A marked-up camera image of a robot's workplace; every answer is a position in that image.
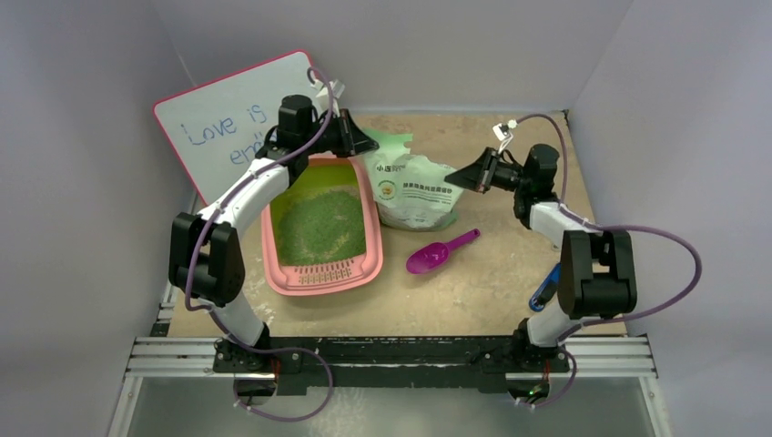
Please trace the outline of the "green litter bag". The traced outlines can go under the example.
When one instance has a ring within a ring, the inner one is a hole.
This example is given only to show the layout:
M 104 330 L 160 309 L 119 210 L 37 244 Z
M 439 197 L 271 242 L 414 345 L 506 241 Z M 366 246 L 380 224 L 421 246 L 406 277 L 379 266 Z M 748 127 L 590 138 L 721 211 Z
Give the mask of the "green litter bag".
M 379 148 L 361 156 L 383 225 L 410 231 L 439 231 L 453 224 L 462 192 L 445 181 L 454 168 L 416 155 L 411 134 L 364 130 Z

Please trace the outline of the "purple plastic scoop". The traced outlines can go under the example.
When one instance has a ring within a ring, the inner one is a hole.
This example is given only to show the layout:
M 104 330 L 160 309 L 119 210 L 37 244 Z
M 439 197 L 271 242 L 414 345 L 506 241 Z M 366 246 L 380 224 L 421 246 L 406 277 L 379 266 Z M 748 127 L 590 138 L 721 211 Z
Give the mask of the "purple plastic scoop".
M 424 274 L 438 269 L 456 249 L 474 242 L 480 236 L 480 230 L 472 229 L 449 241 L 433 242 L 411 254 L 405 262 L 405 269 L 411 274 Z

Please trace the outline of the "pink green litter box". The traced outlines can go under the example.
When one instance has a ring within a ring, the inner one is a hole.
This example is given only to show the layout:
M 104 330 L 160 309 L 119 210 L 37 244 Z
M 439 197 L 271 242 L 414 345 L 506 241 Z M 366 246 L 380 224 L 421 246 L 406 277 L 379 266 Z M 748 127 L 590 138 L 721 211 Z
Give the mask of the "pink green litter box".
M 308 266 L 279 260 L 279 221 L 301 200 L 330 190 L 343 190 L 361 203 L 364 251 L 353 257 Z M 279 294 L 307 297 L 350 290 L 375 279 L 383 263 L 381 225 L 363 165 L 353 159 L 316 156 L 284 194 L 260 213 L 265 276 Z

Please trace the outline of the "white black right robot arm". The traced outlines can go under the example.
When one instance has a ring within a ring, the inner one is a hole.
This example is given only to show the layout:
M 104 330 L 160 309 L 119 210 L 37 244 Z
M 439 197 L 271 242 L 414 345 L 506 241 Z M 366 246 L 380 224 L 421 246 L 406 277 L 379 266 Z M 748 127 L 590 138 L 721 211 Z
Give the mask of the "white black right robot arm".
M 525 371 L 555 357 L 572 331 L 629 313 L 637 303 L 631 237 L 625 231 L 592 229 L 568 217 L 554 193 L 559 157 L 555 148 L 536 144 L 520 164 L 488 147 L 472 164 L 444 179 L 478 193 L 490 188 L 511 191 L 514 216 L 560 250 L 555 301 L 522 320 L 513 332 L 511 357 Z

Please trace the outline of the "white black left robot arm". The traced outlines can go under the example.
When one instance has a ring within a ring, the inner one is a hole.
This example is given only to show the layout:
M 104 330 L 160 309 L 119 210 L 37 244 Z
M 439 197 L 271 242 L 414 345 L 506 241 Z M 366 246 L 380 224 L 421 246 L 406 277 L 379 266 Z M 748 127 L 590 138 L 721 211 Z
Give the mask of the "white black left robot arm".
M 240 228 L 249 227 L 300 178 L 313 155 L 351 158 L 378 149 L 346 108 L 320 112 L 309 97 L 283 97 L 278 122 L 270 128 L 247 171 L 212 204 L 172 221 L 169 282 L 179 288 L 189 311 L 205 311 L 238 345 L 236 360 L 247 371 L 266 369 L 275 349 L 269 327 L 242 292 L 245 263 Z

